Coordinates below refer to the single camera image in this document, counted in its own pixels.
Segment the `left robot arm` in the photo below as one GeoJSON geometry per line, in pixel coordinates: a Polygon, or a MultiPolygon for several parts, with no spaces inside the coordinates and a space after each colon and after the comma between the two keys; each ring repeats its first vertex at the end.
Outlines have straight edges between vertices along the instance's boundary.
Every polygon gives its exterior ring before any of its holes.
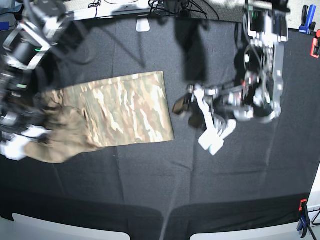
{"type": "Polygon", "coordinates": [[[172,112],[195,110],[189,124],[205,127],[199,145],[215,155],[238,122],[256,120],[268,124],[282,113],[284,44],[289,30],[286,0],[273,0],[270,9],[244,4],[242,29],[247,41],[244,76],[239,83],[204,86],[190,84],[172,112]]]}

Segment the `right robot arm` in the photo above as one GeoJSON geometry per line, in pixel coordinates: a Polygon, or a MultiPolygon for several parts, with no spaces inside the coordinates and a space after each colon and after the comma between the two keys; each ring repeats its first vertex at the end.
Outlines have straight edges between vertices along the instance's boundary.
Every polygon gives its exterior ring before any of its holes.
{"type": "Polygon", "coordinates": [[[63,0],[24,0],[25,12],[3,43],[0,67],[0,154],[20,161],[25,147],[48,131],[41,97],[48,80],[41,63],[48,54],[68,57],[58,42],[71,23],[63,0]]]}

